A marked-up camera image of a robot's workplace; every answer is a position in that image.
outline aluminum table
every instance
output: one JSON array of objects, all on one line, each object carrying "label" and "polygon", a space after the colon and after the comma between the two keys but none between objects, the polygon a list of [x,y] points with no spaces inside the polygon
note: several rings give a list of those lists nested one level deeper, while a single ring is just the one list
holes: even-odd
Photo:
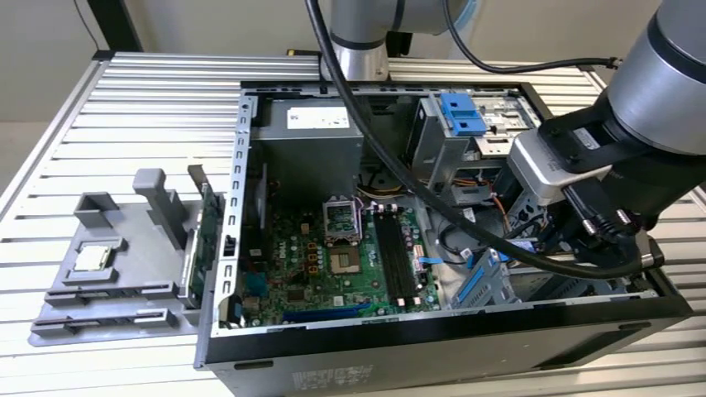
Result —
[{"label": "aluminum table", "polygon": [[[197,162],[226,190],[239,81],[318,75],[315,57],[118,53],[91,63],[0,198],[0,394],[231,395],[211,372],[193,369],[195,335],[35,348],[30,322],[78,226],[80,194],[107,191],[121,203],[138,202],[135,171],[162,167],[169,189],[195,199],[187,165]],[[605,88],[596,73],[578,69],[490,75],[453,60],[391,60],[391,77],[528,81],[556,115],[589,106]],[[369,395],[706,395],[705,199],[701,189],[685,196],[652,232],[694,318],[582,368]]]}]

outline ram slot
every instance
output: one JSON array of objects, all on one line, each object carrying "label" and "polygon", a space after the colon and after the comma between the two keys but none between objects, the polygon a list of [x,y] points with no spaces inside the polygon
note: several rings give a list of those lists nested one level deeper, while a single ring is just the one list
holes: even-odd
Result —
[{"label": "ram slot", "polygon": [[413,305],[417,297],[415,278],[405,249],[398,215],[395,212],[385,211],[375,213],[373,218],[390,302],[398,306]]}]

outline screw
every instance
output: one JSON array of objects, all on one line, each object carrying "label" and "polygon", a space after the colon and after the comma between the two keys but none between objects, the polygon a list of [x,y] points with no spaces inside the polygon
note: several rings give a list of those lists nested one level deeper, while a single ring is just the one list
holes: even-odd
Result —
[{"label": "screw", "polygon": [[596,229],[596,225],[589,221],[588,219],[582,220],[584,228],[586,229],[586,233],[593,236],[596,233],[598,233],[598,229]]},{"label": "screw", "polygon": [[628,216],[626,212],[622,209],[620,209],[618,211],[616,211],[616,214],[618,215],[621,222],[624,222],[625,225],[629,225],[632,221],[630,221],[630,217]]}]

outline cable connector plug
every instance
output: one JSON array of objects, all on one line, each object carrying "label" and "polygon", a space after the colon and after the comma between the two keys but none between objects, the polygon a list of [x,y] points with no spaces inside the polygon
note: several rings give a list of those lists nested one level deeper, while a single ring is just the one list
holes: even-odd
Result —
[{"label": "cable connector plug", "polygon": [[618,69],[622,66],[622,58],[618,58],[617,56],[612,56],[608,59],[606,68],[608,69]]}]

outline blue drive bay latch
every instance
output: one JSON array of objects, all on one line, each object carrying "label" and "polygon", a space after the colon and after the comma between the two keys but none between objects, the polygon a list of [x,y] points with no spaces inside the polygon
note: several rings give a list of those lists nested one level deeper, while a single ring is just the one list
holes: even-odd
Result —
[{"label": "blue drive bay latch", "polygon": [[474,101],[468,93],[442,93],[442,112],[452,122],[452,131],[456,136],[484,136],[488,127],[484,116],[476,108]]}]

